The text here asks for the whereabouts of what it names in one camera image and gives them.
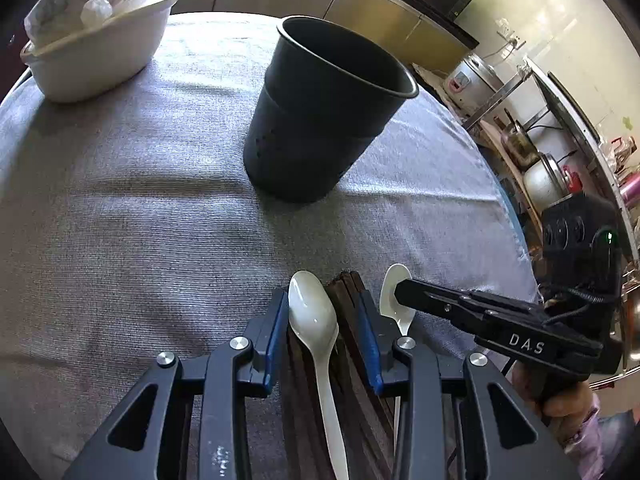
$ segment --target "cooking pot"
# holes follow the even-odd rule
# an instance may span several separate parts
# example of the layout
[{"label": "cooking pot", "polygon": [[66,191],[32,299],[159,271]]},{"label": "cooking pot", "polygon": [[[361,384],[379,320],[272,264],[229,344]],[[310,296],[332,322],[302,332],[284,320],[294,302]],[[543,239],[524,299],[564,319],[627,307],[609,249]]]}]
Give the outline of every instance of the cooking pot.
[{"label": "cooking pot", "polygon": [[472,115],[504,83],[477,54],[467,54],[444,80],[444,90],[462,110]]},{"label": "cooking pot", "polygon": [[537,161],[524,174],[524,187],[538,214],[569,195],[570,178],[549,153],[538,153]]},{"label": "cooking pot", "polygon": [[506,108],[504,111],[511,124],[500,134],[500,140],[518,169],[526,171],[540,160],[538,150],[522,125],[511,117]]}]

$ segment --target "pink bottle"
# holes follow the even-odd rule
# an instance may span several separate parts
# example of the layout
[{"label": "pink bottle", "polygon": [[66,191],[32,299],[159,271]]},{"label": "pink bottle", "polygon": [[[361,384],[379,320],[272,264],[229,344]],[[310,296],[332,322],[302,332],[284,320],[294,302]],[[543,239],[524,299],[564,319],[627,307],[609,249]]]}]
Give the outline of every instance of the pink bottle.
[{"label": "pink bottle", "polygon": [[628,208],[640,202],[640,172],[627,175],[620,184],[620,195]]}]

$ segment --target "rice cooker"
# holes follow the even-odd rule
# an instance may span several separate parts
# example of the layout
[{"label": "rice cooker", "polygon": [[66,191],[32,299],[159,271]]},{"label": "rice cooker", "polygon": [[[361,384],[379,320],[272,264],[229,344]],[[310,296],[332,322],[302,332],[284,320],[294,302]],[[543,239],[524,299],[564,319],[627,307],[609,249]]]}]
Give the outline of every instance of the rice cooker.
[{"label": "rice cooker", "polygon": [[444,80],[445,92],[460,109],[472,115],[504,83],[477,54],[467,54]]}]

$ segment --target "person's hand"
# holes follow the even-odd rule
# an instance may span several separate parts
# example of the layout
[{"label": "person's hand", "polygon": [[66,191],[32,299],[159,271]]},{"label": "person's hand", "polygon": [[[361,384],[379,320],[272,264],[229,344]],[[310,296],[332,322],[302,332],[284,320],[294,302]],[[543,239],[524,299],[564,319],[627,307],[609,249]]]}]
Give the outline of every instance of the person's hand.
[{"label": "person's hand", "polygon": [[556,439],[558,442],[567,441],[577,433],[589,415],[594,393],[587,383],[577,383],[540,406],[530,394],[531,377],[529,369],[521,362],[513,365],[511,383],[516,392],[539,416],[560,418]]}]

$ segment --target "finger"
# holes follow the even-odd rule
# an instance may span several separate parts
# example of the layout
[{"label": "finger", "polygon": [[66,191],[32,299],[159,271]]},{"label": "finger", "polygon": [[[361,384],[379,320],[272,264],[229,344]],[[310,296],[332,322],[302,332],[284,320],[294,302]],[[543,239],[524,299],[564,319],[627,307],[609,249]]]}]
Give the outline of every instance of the finger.
[{"label": "finger", "polygon": [[532,400],[529,393],[530,374],[519,361],[516,361],[511,368],[511,385],[524,401]]},{"label": "finger", "polygon": [[562,419],[558,432],[556,433],[556,440],[560,443],[566,442],[580,430],[586,413],[579,413],[577,415],[569,415]]},{"label": "finger", "polygon": [[591,407],[592,399],[593,392],[589,385],[578,383],[551,397],[545,402],[542,412],[547,416],[581,415],[584,418]]}]

